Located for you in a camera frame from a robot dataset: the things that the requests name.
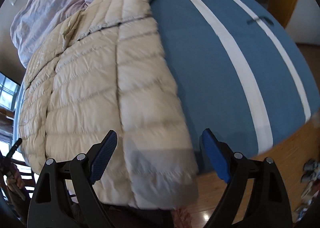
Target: wall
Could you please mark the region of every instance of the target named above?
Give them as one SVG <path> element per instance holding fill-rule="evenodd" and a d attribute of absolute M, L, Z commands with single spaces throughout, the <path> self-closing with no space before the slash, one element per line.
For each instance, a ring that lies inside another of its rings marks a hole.
<path fill-rule="evenodd" d="M 320 45 L 320 8 L 315 0 L 298 0 L 285 29 L 296 43 Z"/>
<path fill-rule="evenodd" d="M 21 83 L 25 68 L 20 63 L 17 49 L 10 37 L 10 26 L 13 18 L 28 0 L 17 0 L 12 6 L 5 0 L 0 8 L 0 72 L 14 81 Z"/>

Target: white stripe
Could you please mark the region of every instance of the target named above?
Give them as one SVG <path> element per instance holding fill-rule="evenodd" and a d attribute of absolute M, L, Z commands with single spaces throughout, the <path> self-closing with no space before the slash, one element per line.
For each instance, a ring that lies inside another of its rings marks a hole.
<path fill-rule="evenodd" d="M 250 17 L 253 19 L 256 19 L 258 16 L 246 5 L 244 4 L 241 0 L 233 0 L 235 3 L 237 3 L 245 12 L 249 14 Z M 257 20 L 258 25 L 262 28 L 262 30 L 267 34 L 267 36 L 271 39 L 273 44 L 276 46 L 277 50 L 279 51 L 282 59 L 284 60 L 285 64 L 287 65 L 289 72 L 293 78 L 293 81 L 297 87 L 298 94 L 301 99 L 301 103 L 303 106 L 304 110 L 304 115 L 306 117 L 306 122 L 310 119 L 311 117 L 311 110 L 307 98 L 306 91 L 304 90 L 302 81 L 300 79 L 300 76 L 295 69 L 290 57 L 288 56 L 287 52 L 285 51 L 284 47 L 281 45 L 280 41 L 278 38 L 273 34 L 273 32 L 270 30 L 270 28 L 262 21 L 262 20 Z"/>
<path fill-rule="evenodd" d="M 254 129 L 258 140 L 259 153 L 273 146 L 273 138 L 267 109 L 258 84 L 236 41 L 218 18 L 201 0 L 190 0 L 212 27 L 238 74 L 245 97 L 247 98 Z"/>

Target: wooden floor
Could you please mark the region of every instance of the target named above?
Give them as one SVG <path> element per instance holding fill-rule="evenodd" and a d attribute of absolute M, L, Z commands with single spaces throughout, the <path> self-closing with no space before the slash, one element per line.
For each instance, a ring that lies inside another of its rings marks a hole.
<path fill-rule="evenodd" d="M 313 72 L 318 88 L 320 88 L 320 47 L 299 46 L 299 48 Z M 272 157 L 274 159 L 284 180 L 292 211 L 300 205 L 300 196 L 306 187 L 305 183 L 300 183 L 303 164 L 308 159 L 319 156 L 319 122 L 318 118 L 309 121 L 290 138 L 254 158 L 263 160 L 265 157 Z M 188 206 L 188 211 L 192 216 L 192 227 L 202 228 L 217 206 L 226 184 L 215 173 L 199 176 L 197 181 L 199 199 L 197 203 Z M 249 180 L 235 221 L 240 221 L 244 216 L 252 185 L 252 180 Z"/>

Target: cream puffer jacket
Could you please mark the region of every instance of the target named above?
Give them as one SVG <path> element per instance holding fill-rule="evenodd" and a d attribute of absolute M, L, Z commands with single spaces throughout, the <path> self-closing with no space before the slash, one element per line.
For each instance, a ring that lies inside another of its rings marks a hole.
<path fill-rule="evenodd" d="M 196 200 L 197 165 L 149 1 L 94 0 L 50 33 L 28 64 L 19 132 L 39 174 L 112 129 L 118 145 L 93 186 L 100 201 L 173 208 Z"/>

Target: blue clamp pad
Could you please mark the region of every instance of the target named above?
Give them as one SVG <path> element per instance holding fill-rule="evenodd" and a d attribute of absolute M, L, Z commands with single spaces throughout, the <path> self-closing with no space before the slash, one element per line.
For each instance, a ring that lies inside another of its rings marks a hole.
<path fill-rule="evenodd" d="M 204 150 L 209 157 L 214 170 L 217 172 L 218 177 L 226 183 L 229 183 L 231 181 L 231 174 L 228 161 L 219 149 L 219 141 L 215 138 L 210 129 L 205 129 L 202 132 L 202 142 Z"/>
<path fill-rule="evenodd" d="M 118 142 L 116 132 L 112 131 L 112 133 L 109 136 L 107 135 L 102 142 L 103 145 L 90 166 L 89 181 L 92 184 L 101 179 L 111 159 L 111 156 L 116 149 Z"/>

